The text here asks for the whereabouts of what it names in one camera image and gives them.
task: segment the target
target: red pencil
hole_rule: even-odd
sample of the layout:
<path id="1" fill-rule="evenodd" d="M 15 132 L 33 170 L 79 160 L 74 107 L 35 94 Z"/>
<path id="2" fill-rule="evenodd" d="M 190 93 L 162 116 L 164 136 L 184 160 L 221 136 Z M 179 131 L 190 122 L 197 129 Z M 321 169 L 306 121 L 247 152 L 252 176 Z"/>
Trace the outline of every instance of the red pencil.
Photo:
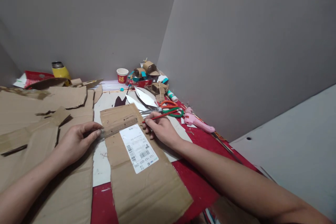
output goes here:
<path id="1" fill-rule="evenodd" d="M 153 118 L 151 118 L 151 119 L 152 119 L 152 120 L 154 120 L 154 119 L 158 119 L 158 118 L 160 118 L 160 117 L 163 117 L 163 116 L 166 116 L 166 115 L 169 115 L 169 114 L 175 113 L 175 112 L 177 112 L 177 111 L 179 111 L 179 109 L 176 109 L 176 110 L 174 110 L 174 111 L 170 111 L 170 112 L 168 112 L 168 113 L 166 113 L 166 114 L 162 114 L 162 115 L 159 115 L 159 116 L 153 117 Z"/>

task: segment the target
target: pink glue gun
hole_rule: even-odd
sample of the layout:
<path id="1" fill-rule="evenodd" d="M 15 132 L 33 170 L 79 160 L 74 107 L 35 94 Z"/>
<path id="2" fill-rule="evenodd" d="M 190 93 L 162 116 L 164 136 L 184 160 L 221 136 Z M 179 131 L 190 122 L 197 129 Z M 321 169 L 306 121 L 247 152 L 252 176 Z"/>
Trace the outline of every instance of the pink glue gun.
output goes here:
<path id="1" fill-rule="evenodd" d="M 184 122 L 187 125 L 194 124 L 195 126 L 197 126 L 198 128 L 204 130 L 207 133 L 215 132 L 215 128 L 214 127 L 211 127 L 211 126 L 205 124 L 204 122 L 202 122 L 201 120 L 199 120 L 195 115 L 193 115 L 193 110 L 192 110 L 191 107 L 188 107 L 185 110 L 185 113 L 184 113 Z"/>

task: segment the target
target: table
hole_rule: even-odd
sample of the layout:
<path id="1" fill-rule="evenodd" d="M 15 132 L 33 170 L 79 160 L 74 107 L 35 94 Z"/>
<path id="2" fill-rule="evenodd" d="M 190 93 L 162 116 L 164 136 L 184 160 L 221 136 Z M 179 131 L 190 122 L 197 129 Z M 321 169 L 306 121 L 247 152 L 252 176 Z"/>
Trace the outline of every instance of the table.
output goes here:
<path id="1" fill-rule="evenodd" d="M 194 144 L 235 161 L 235 159 L 227 152 L 227 150 L 224 149 L 223 146 L 220 145 L 220 143 L 216 141 L 212 135 L 199 128 L 191 128 L 186 124 L 181 125 L 186 129 Z M 224 144 L 231 148 L 224 138 L 222 138 L 222 140 Z M 237 151 L 233 148 L 231 149 L 246 167 L 259 172 L 254 165 L 248 162 Z M 210 207 L 220 197 L 220 195 L 186 160 L 181 159 L 175 161 L 172 165 L 194 200 L 185 214 L 176 222 L 177 224 L 183 224 L 198 216 L 205 208 Z M 93 188 L 91 224 L 102 223 L 118 223 L 117 213 L 113 202 L 111 183 L 106 183 Z"/>

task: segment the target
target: left hand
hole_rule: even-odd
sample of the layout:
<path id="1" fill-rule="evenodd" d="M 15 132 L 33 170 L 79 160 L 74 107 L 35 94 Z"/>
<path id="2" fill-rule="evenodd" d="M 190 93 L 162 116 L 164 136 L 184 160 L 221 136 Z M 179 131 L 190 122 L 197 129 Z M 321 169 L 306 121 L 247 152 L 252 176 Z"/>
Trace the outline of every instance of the left hand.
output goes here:
<path id="1" fill-rule="evenodd" d="M 60 158 L 64 168 L 80 159 L 93 141 L 102 133 L 102 126 L 96 122 L 87 122 L 72 126 L 59 141 L 54 154 Z M 83 134 L 91 132 L 86 138 Z"/>

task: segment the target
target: hand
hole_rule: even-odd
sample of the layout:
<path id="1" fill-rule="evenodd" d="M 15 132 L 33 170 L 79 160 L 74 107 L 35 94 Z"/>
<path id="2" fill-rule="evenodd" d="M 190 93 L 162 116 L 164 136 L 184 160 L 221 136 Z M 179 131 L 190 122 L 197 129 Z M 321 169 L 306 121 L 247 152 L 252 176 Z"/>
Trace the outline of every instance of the hand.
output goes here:
<path id="1" fill-rule="evenodd" d="M 60 157 L 64 168 L 80 159 L 92 142 L 102 133 L 102 126 L 96 122 L 87 122 L 72 126 L 55 147 L 54 153 Z"/>
<path id="2" fill-rule="evenodd" d="M 154 139 L 156 135 L 161 142 L 174 149 L 175 146 L 184 140 L 178 135 L 167 117 L 160 117 L 154 121 L 151 119 L 159 115 L 161 115 L 159 112 L 152 112 L 146 117 L 146 123 L 142 127 L 146 129 L 146 134 L 150 133 L 150 139 Z"/>

